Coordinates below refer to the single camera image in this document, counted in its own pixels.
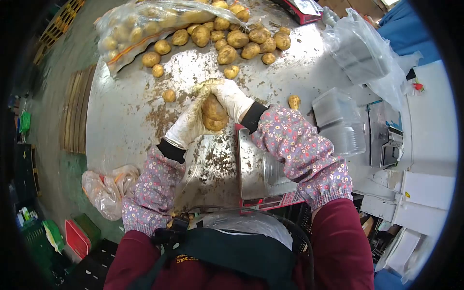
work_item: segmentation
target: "maroon shirt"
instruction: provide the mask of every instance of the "maroon shirt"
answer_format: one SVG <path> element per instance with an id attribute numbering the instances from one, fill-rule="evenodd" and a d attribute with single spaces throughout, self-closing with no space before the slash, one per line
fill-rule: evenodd
<path id="1" fill-rule="evenodd" d="M 317 289 L 374 289 L 372 254 L 352 201 L 337 199 L 324 205 L 314 218 L 312 232 Z M 146 234 L 127 232 L 118 246 L 104 288 L 126 289 L 146 274 L 160 255 Z M 152 289 L 267 289 L 263 280 L 244 279 L 233 271 L 194 258 L 179 256 L 170 264 L 160 271 Z M 293 270 L 293 280 L 299 289 L 305 289 L 304 270 L 304 262 L 299 260 Z"/>

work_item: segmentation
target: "stainless steel table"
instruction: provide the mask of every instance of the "stainless steel table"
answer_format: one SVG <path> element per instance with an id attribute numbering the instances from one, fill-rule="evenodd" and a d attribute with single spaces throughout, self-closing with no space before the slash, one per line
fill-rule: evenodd
<path id="1" fill-rule="evenodd" d="M 288 97 L 297 94 L 301 98 L 299 110 L 304 116 L 311 109 L 311 101 L 333 87 L 347 89 L 358 105 L 379 99 L 369 89 L 353 86 L 340 66 L 324 53 L 322 23 L 298 27 L 286 12 L 268 0 L 243 2 L 251 11 L 249 23 L 261 19 L 272 33 L 280 26 L 291 28 L 290 49 L 280 52 L 272 65 L 264 65 L 261 55 L 234 62 L 240 67 L 235 81 L 246 95 L 265 105 L 276 103 L 288 107 Z M 88 169 L 107 173 L 134 164 L 142 171 L 146 151 L 158 144 L 191 103 L 192 86 L 212 77 L 223 77 L 225 66 L 218 65 L 216 57 L 212 44 L 198 48 L 190 39 L 184 46 L 172 46 L 171 52 L 162 56 L 165 74 L 161 78 L 153 78 L 151 70 L 142 67 L 139 55 L 114 79 L 100 58 L 87 114 Z M 164 103 L 161 94 L 166 89 L 176 91 L 175 103 Z M 176 207 L 238 205 L 236 158 L 232 123 L 222 136 L 197 139 L 186 154 L 187 173 L 177 188 Z M 369 166 L 369 152 L 349 158 L 348 168 L 354 180 L 379 170 Z"/>

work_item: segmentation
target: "mesh bag of potatoes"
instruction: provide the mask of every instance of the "mesh bag of potatoes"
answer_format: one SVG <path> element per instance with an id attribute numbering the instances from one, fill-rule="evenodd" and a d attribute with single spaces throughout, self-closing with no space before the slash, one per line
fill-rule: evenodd
<path id="1" fill-rule="evenodd" d="M 238 26 L 246 25 L 233 12 L 206 2 L 209 1 L 131 0 L 98 18 L 94 23 L 100 35 L 98 51 L 111 76 L 131 63 L 148 44 L 164 39 L 191 23 L 205 23 L 218 16 Z"/>

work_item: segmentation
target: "black wrist cuff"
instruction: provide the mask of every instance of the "black wrist cuff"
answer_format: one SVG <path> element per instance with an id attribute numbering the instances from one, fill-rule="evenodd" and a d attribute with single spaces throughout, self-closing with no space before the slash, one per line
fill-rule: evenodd
<path id="1" fill-rule="evenodd" d="M 160 144 L 157 145 L 158 149 L 163 153 L 164 157 L 177 161 L 180 164 L 185 162 L 184 154 L 186 150 L 182 150 L 172 145 L 168 141 L 161 139 Z"/>
<path id="2" fill-rule="evenodd" d="M 248 112 L 243 117 L 242 122 L 240 124 L 242 124 L 247 129 L 249 129 L 250 134 L 253 133 L 254 131 L 258 129 L 259 118 L 264 113 L 264 111 L 266 111 L 267 109 L 269 108 L 261 105 L 258 102 L 254 102 L 251 105 Z"/>

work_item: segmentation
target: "person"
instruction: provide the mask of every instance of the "person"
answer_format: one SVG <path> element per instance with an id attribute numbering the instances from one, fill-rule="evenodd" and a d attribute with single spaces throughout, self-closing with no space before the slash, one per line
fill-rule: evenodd
<path id="1" fill-rule="evenodd" d="M 286 176 L 297 183 L 312 210 L 314 265 L 304 255 L 293 254 L 283 225 L 261 213 L 230 218 L 222 216 L 229 213 L 210 214 L 203 227 L 185 231 L 178 248 L 165 248 L 163 255 L 151 242 L 154 232 L 171 220 L 189 144 L 203 134 L 221 134 L 202 122 L 201 105 L 209 92 L 235 123 L 250 130 L 258 148 L 284 163 Z M 297 110 L 254 102 L 232 80 L 205 81 L 198 95 L 160 144 L 149 150 L 134 196 L 123 199 L 126 233 L 104 288 L 373 289 L 372 254 L 352 202 L 352 180 L 345 160 L 334 156 L 330 140 L 318 135 Z M 314 284 L 309 281 L 313 266 Z"/>

